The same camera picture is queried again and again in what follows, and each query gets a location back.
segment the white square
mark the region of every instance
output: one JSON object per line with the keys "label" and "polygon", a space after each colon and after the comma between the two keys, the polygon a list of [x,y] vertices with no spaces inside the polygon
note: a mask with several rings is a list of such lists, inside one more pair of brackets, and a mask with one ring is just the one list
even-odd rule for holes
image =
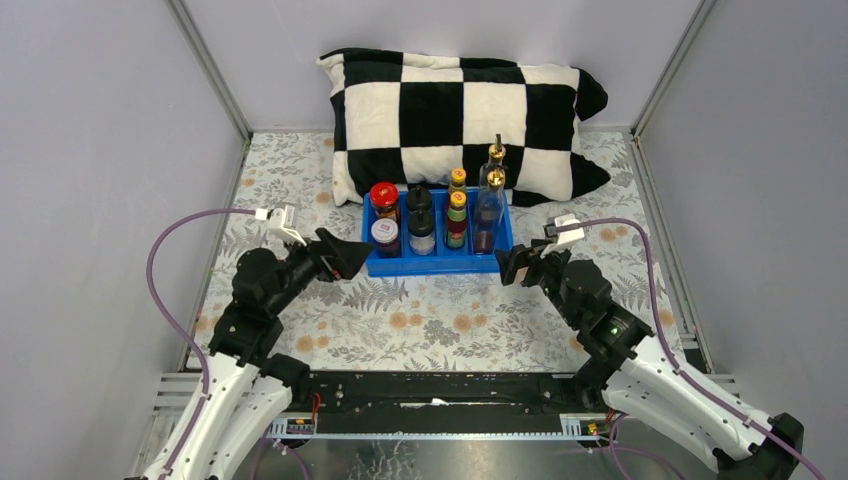
{"label": "white square", "polygon": [[462,168],[462,146],[404,147],[400,150],[406,183],[447,184],[450,172]]}
{"label": "white square", "polygon": [[417,53],[404,53],[403,64],[411,67],[421,68],[459,68],[459,57],[438,57],[432,55],[419,55]]}
{"label": "white square", "polygon": [[519,68],[528,85],[568,85],[575,90],[580,85],[580,70],[576,68],[559,65],[522,65]]}
{"label": "white square", "polygon": [[571,152],[525,148],[515,189],[540,193],[551,200],[570,200],[574,189]]}
{"label": "white square", "polygon": [[347,168],[347,152],[333,152],[333,202],[341,207],[348,200],[362,203]]}
{"label": "white square", "polygon": [[345,89],[347,149],[400,147],[400,82],[374,82]]}
{"label": "white square", "polygon": [[403,66],[400,81],[410,82],[462,82],[462,69],[459,68],[418,68]]}
{"label": "white square", "polygon": [[524,85],[471,82],[463,85],[462,143],[524,145],[527,130],[527,90]]}

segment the black and white pillow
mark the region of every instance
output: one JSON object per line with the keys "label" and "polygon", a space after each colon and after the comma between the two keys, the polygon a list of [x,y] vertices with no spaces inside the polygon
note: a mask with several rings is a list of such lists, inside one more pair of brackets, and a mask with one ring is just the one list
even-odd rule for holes
{"label": "black and white pillow", "polygon": [[607,104],[583,70],[486,58],[346,48],[318,59],[333,82],[333,198],[362,202],[378,182],[470,185],[495,134],[512,204],[569,200],[609,181],[579,152],[577,124]]}

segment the red lid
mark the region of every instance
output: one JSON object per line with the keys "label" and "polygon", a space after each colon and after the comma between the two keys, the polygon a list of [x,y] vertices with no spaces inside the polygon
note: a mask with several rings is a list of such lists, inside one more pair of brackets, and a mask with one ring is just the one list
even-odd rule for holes
{"label": "red lid", "polygon": [[397,187],[391,182],[380,182],[371,187],[371,204],[375,207],[388,207],[397,203]]}

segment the white lid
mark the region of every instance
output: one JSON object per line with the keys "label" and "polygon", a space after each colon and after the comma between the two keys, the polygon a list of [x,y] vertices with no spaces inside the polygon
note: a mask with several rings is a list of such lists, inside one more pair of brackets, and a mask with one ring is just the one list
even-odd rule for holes
{"label": "white lid", "polygon": [[371,236],[379,243],[392,243],[397,238],[397,223],[391,218],[381,218],[371,225]]}

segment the reflective metal surface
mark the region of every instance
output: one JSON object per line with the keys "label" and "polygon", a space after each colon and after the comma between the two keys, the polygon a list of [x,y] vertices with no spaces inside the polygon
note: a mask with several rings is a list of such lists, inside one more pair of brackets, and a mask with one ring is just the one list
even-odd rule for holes
{"label": "reflective metal surface", "polygon": [[[680,446],[638,421],[621,428],[620,445],[647,449],[679,468],[687,480],[715,480],[716,475]],[[624,478],[608,453],[573,453],[575,442],[511,440],[312,440],[297,449],[312,480],[320,479],[562,479]],[[234,480],[249,480],[255,449]],[[675,480],[674,473],[652,460],[621,453],[634,480]],[[266,449],[256,480],[300,479],[291,454]]]}

